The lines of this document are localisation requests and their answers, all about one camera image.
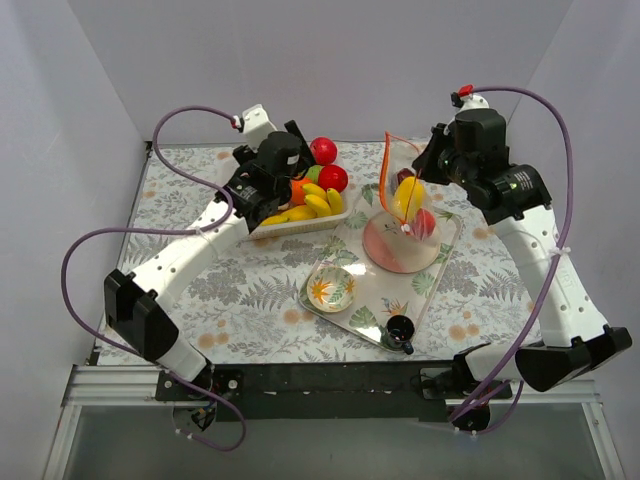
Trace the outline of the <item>green fruit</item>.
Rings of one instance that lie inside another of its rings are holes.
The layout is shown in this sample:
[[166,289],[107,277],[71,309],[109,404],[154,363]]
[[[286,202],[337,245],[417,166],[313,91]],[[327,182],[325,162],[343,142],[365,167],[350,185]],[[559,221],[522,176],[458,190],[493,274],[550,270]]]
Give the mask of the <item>green fruit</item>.
[[305,177],[312,183],[317,184],[322,169],[322,165],[313,165],[307,170]]

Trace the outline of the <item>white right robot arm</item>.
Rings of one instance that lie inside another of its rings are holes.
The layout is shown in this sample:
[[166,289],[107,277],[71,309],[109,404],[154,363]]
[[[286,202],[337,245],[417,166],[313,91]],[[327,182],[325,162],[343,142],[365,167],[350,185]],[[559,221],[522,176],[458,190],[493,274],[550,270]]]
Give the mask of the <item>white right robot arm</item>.
[[509,160],[506,121],[492,108],[460,110],[439,123],[414,161],[428,183],[456,184],[506,247],[535,302],[541,338],[512,346],[484,344],[454,357],[448,378],[464,397],[493,380],[520,380],[545,392],[593,371],[632,345],[612,327],[586,292],[556,226],[551,196],[539,172]]

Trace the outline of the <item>clear zip top bag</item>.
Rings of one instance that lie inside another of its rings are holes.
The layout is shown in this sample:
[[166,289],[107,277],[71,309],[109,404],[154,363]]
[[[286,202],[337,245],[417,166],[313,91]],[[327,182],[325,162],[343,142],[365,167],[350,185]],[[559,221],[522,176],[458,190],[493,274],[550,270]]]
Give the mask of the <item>clear zip top bag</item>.
[[417,272],[436,260],[440,233],[432,201],[412,165],[420,150],[409,140],[385,134],[379,200],[385,211],[382,238],[400,272]]

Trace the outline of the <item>dark red apple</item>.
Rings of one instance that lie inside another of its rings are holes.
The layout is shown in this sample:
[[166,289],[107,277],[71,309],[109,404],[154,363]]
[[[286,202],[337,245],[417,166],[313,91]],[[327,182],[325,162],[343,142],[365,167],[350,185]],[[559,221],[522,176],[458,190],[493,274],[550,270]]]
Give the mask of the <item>dark red apple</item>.
[[396,173],[396,179],[399,184],[401,184],[405,179],[409,177],[414,177],[415,172],[409,168],[403,168]]

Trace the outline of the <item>pink white plate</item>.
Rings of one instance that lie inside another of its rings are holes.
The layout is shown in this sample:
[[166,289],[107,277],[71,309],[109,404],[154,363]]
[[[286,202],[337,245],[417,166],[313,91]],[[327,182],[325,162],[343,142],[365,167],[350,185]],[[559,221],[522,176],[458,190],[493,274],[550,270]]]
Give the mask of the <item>pink white plate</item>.
[[439,254],[441,232],[437,226],[433,235],[416,239],[409,224],[403,224],[386,211],[375,214],[363,232],[363,247],[379,267],[399,274],[417,273],[433,264]]

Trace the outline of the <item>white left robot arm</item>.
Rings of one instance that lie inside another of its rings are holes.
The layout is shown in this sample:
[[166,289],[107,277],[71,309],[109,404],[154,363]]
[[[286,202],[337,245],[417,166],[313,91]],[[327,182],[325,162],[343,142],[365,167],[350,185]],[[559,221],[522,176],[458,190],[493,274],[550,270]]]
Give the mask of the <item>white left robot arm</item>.
[[314,163],[293,120],[268,133],[256,152],[236,148],[234,155],[238,168],[188,234],[128,274],[114,270],[104,282],[108,325],[136,354],[179,376],[178,387],[193,400],[212,390],[210,363],[180,332],[169,310],[204,269],[291,199],[292,179]]

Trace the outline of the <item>orange fruit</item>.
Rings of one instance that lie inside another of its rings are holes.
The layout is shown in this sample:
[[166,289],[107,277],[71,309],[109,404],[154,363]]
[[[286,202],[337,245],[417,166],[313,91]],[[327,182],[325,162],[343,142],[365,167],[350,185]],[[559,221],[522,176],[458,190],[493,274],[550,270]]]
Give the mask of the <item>orange fruit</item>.
[[292,205],[303,205],[304,197],[306,195],[303,186],[309,184],[311,180],[307,177],[301,179],[292,180],[291,185],[291,199],[290,203]]

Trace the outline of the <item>dark blue cup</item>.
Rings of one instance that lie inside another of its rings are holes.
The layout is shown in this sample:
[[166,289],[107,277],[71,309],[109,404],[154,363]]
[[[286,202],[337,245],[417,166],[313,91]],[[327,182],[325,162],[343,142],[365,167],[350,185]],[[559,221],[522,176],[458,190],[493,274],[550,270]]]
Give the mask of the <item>dark blue cup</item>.
[[406,355],[414,353],[412,338],[415,334],[415,326],[411,319],[404,315],[394,315],[386,323],[381,337],[384,347],[402,351]]

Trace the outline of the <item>yellow banana bunch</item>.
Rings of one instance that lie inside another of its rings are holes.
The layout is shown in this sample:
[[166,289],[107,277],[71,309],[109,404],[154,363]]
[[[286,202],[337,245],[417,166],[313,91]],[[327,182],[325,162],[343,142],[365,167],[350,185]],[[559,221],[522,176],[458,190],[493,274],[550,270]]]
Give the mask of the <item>yellow banana bunch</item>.
[[343,213],[344,202],[337,190],[333,188],[324,190],[312,183],[304,184],[302,190],[304,203],[316,213],[317,217],[329,217]]

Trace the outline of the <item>yellow mango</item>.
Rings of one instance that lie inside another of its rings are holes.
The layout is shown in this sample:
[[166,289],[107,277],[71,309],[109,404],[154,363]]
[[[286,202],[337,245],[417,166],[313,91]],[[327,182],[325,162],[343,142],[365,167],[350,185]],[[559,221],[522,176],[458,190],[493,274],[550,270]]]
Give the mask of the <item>yellow mango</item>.
[[428,204],[427,194],[419,179],[409,177],[397,187],[391,212],[400,220],[410,223],[418,209]]

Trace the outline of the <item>leaf pattern tray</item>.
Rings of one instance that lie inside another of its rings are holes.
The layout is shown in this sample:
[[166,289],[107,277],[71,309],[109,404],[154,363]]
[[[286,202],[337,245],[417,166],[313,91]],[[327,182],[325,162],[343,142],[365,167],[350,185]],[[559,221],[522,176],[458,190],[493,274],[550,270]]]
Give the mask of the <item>leaf pattern tray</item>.
[[[321,254],[313,265],[299,291],[300,303],[309,311],[332,324],[383,349],[383,329],[394,315],[404,315],[412,320],[415,336],[425,318],[429,304],[442,279],[453,247],[461,232],[459,218],[448,211],[433,208],[437,226],[441,232],[439,254],[433,264],[417,273],[399,274],[376,265],[363,247],[363,232],[368,221],[384,211],[375,184],[362,188],[353,201],[350,214],[332,232]],[[342,267],[356,280],[354,302],[344,311],[326,313],[316,310],[306,295],[310,275],[325,266]]]

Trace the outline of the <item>white plastic fruit basket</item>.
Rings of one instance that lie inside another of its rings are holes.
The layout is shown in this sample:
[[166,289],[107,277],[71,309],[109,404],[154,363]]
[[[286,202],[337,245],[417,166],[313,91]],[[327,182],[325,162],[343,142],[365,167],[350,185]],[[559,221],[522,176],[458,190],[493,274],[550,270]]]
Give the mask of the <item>white plastic fruit basket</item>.
[[[338,150],[337,159],[332,164],[338,165],[345,170],[345,168],[339,163],[339,150]],[[351,175],[348,172],[347,174],[349,177],[348,186],[344,191],[339,192],[344,202],[344,211],[342,214],[329,216],[329,217],[316,217],[313,220],[284,223],[280,225],[272,225],[272,226],[264,226],[264,227],[260,227],[259,225],[250,234],[250,238],[251,239],[271,238],[271,237],[278,237],[283,235],[300,234],[300,233],[306,233],[306,232],[312,232],[312,231],[326,230],[326,229],[331,229],[337,226],[350,213],[351,207],[353,205],[353,200],[354,200],[355,184],[352,181]],[[287,204],[279,208],[278,212],[288,210],[295,206],[298,206],[298,205],[292,205],[289,200]]]

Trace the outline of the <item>yellow fruit under radish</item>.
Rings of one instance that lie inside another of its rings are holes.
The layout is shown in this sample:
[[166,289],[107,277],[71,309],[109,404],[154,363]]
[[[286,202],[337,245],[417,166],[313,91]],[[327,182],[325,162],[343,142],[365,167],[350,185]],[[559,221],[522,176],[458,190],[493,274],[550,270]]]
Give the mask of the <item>yellow fruit under radish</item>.
[[316,212],[309,206],[298,205],[288,210],[279,211],[276,215],[266,218],[260,224],[260,227],[313,220],[316,217]]

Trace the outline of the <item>floral small bowl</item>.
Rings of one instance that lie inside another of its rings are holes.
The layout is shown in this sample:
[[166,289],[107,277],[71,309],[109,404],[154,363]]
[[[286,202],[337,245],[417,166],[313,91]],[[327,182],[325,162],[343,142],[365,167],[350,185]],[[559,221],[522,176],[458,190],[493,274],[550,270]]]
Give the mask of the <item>floral small bowl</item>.
[[326,313],[341,312],[355,300],[356,280],[342,267],[325,266],[310,275],[306,295],[316,310]]

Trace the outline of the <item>red pomegranate on basket rim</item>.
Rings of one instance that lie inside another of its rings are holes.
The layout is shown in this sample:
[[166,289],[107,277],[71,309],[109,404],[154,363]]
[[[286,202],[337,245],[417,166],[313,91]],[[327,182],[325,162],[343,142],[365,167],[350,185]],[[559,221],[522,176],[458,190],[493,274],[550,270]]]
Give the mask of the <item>red pomegranate on basket rim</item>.
[[338,156],[336,144],[327,137],[317,137],[310,144],[311,153],[315,162],[326,166],[335,162]]

